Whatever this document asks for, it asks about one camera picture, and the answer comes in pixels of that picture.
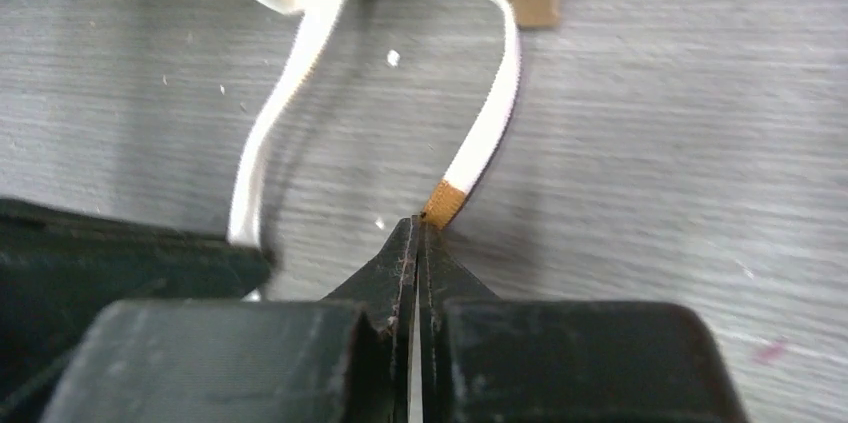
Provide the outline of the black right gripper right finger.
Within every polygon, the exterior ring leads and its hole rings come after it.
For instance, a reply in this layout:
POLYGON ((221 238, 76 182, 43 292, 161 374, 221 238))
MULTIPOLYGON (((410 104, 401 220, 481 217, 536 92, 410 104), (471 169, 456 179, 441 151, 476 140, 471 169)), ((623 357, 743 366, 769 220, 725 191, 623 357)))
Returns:
POLYGON ((456 301, 497 300, 486 286, 448 251, 441 231, 424 223, 418 252, 418 303, 421 341, 422 416, 425 423, 443 422, 451 396, 451 362, 445 311, 456 301))

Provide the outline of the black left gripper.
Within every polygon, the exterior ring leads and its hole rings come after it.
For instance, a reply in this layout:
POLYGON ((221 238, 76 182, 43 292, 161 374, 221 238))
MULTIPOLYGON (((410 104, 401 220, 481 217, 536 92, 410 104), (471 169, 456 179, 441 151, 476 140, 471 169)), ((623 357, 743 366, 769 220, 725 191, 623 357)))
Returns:
POLYGON ((256 248, 213 235, 1 201, 1 419, 35 422, 96 315, 128 298, 242 298, 256 248))

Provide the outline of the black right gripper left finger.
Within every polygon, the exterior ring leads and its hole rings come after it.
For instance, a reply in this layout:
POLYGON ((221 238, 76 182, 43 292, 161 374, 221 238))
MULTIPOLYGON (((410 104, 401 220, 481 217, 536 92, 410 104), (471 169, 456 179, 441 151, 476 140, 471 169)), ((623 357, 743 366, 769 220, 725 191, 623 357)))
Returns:
POLYGON ((344 422, 409 420, 421 223, 400 220, 377 254, 326 298, 360 317, 347 350, 344 422))

